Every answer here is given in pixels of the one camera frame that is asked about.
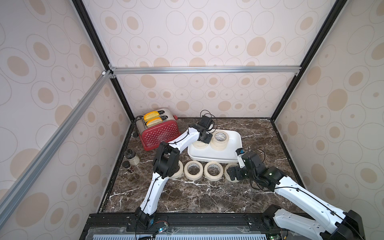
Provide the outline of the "white rectangular storage tray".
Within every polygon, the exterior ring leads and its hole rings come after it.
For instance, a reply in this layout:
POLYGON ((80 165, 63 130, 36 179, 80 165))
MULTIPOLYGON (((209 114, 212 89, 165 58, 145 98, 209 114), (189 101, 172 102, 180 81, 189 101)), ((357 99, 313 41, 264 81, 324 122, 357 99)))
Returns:
POLYGON ((228 146, 223 151, 215 151, 210 144, 205 149, 198 150, 193 145, 188 147, 188 155, 192 160, 200 162, 216 161, 221 164, 237 163, 237 155, 235 151, 242 148, 241 135, 236 131, 217 130, 226 132, 230 139, 228 146))

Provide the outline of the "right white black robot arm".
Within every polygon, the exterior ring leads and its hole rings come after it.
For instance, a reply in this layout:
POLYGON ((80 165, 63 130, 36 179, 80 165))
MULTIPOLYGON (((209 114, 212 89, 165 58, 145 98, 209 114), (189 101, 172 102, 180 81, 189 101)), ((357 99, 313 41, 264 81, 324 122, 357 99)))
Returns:
POLYGON ((226 171, 232 181, 247 179, 251 188, 280 195, 310 216, 305 218, 270 205, 262 217, 266 229, 279 227, 311 240, 365 239, 362 217, 355 211, 345 212, 323 201, 278 168, 266 167, 257 153, 240 148, 236 156, 239 164, 226 171))

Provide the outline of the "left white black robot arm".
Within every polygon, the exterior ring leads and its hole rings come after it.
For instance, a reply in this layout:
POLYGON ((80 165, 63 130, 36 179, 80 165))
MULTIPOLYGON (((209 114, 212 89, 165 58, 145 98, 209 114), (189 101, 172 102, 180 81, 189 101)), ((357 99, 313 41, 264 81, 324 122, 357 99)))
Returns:
POLYGON ((214 126, 215 122, 212 118, 202 116, 196 123, 189 125, 187 130, 175 140, 160 143, 153 160, 151 184, 143 202, 135 211, 137 223, 142 227, 149 229, 154 224, 163 189, 170 177, 180 169, 180 154, 196 141, 210 143, 214 126))

